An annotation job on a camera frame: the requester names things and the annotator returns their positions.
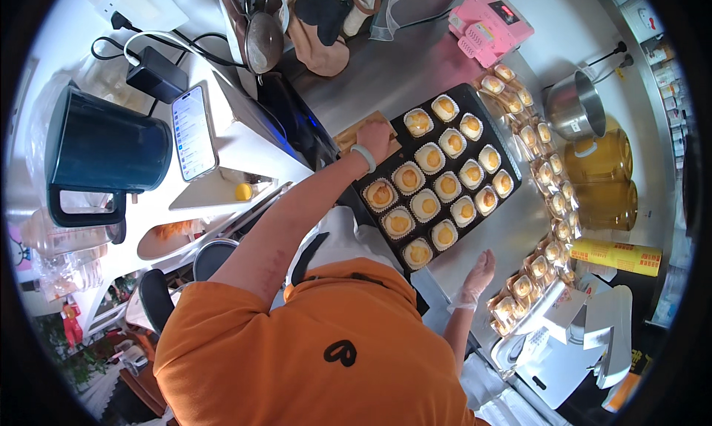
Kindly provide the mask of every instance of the hand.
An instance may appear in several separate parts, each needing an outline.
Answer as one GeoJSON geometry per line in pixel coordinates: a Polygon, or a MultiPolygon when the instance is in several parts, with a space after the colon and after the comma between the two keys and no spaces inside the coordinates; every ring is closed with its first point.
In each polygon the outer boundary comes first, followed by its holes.
{"type": "Polygon", "coordinates": [[[376,161],[376,165],[386,159],[391,127],[383,121],[367,120],[356,133],[356,143],[366,147],[376,161]]]}
{"type": "Polygon", "coordinates": [[[472,267],[462,287],[460,287],[455,295],[452,306],[456,308],[471,308],[474,310],[477,307],[477,301],[480,295],[482,295],[482,292],[485,291],[485,288],[487,288],[492,278],[494,278],[494,267],[496,263],[497,261],[494,258],[492,250],[480,253],[475,267],[472,267]]]}

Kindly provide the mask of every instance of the pink machine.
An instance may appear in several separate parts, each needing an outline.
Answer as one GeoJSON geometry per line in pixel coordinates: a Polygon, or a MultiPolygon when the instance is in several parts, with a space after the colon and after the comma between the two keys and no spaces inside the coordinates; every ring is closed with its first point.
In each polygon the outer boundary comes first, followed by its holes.
{"type": "Polygon", "coordinates": [[[469,58],[492,66],[534,33],[534,28],[507,0],[465,0],[450,11],[450,31],[469,58]]]}

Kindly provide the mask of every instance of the pot handle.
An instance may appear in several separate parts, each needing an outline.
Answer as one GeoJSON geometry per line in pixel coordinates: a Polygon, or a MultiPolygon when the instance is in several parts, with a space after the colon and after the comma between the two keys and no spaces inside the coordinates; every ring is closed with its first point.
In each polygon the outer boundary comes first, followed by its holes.
{"type": "Polygon", "coordinates": [[[591,148],[588,148],[588,149],[585,150],[583,153],[579,153],[579,152],[576,151],[576,143],[574,142],[574,155],[575,155],[576,157],[578,157],[578,158],[587,157],[588,155],[593,154],[594,151],[596,151],[596,149],[598,149],[598,144],[597,144],[596,142],[594,142],[594,143],[591,145],[591,148]]]}
{"type": "Polygon", "coordinates": [[[114,191],[114,210],[108,213],[67,213],[62,209],[59,195],[61,185],[50,183],[47,185],[47,210],[52,221],[60,227],[93,227],[96,225],[114,225],[121,222],[126,216],[126,191],[114,191]]]}

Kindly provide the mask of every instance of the phone screen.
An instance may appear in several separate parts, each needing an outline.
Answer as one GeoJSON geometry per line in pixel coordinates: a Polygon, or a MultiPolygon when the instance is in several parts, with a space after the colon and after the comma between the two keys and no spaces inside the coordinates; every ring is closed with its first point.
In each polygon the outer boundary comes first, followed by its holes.
{"type": "Polygon", "coordinates": [[[183,179],[190,181],[215,167],[202,86],[173,102],[173,131],[183,179]]]}

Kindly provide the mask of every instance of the orange t-shirt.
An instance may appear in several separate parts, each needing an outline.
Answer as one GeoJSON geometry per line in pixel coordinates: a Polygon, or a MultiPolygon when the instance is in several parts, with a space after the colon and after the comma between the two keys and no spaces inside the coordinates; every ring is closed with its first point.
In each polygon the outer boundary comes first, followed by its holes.
{"type": "Polygon", "coordinates": [[[275,310],[214,282],[185,288],[153,367],[183,426],[473,425],[450,346],[415,291],[365,258],[327,264],[275,310]],[[378,279],[384,286],[351,273],[378,279]]]}

